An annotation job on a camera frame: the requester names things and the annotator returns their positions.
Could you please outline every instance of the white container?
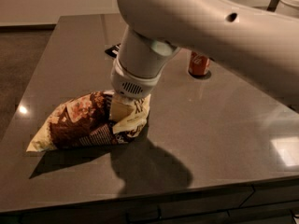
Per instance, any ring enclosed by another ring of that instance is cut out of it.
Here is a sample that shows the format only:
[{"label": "white container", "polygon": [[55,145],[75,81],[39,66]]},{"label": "white container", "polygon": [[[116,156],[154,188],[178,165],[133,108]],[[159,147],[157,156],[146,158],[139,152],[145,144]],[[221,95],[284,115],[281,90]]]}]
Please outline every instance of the white container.
[{"label": "white container", "polygon": [[280,0],[275,12],[299,18],[299,0]]}]

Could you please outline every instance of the black object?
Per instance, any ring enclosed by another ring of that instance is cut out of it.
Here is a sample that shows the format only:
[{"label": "black object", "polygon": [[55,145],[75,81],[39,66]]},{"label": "black object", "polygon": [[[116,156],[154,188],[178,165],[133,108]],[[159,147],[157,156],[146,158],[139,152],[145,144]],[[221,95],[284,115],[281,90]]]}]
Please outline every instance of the black object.
[{"label": "black object", "polygon": [[106,49],[105,53],[107,55],[109,55],[110,57],[112,57],[112,58],[116,58],[116,56],[119,53],[120,47],[121,47],[121,43],[119,43],[118,45],[115,45],[115,46],[113,46],[113,47],[111,47],[109,49]]}]

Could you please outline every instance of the screw hole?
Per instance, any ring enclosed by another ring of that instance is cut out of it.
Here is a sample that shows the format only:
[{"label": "screw hole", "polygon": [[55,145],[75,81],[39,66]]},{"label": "screw hole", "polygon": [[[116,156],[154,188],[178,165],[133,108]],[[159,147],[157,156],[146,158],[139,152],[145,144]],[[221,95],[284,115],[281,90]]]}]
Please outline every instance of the screw hole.
[{"label": "screw hole", "polygon": [[237,14],[236,14],[236,13],[232,13],[232,14],[230,14],[230,15],[228,15],[228,16],[226,17],[226,20],[227,20],[228,22],[233,22],[233,21],[235,21],[236,17],[237,17]]}]

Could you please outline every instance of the black handle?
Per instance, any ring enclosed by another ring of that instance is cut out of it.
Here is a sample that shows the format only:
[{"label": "black handle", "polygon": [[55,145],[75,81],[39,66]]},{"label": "black handle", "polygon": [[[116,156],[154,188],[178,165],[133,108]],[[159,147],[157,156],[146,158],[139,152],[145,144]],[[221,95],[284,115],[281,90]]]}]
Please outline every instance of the black handle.
[{"label": "black handle", "polygon": [[126,218],[127,224],[145,224],[145,223],[150,223],[152,221],[161,220],[162,219],[162,213],[161,213],[160,207],[158,206],[157,207],[157,217],[156,218],[132,221],[132,220],[130,220],[130,217],[129,217],[128,213],[125,214],[125,218]]}]

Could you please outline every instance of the snack bag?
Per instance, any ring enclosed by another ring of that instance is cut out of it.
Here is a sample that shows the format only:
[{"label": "snack bag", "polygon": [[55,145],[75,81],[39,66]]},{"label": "snack bag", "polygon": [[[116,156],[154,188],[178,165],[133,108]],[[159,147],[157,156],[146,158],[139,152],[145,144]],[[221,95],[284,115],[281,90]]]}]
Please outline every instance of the snack bag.
[{"label": "snack bag", "polygon": [[127,144],[147,124],[150,95],[133,100],[98,91],[60,104],[46,119],[27,151]]}]

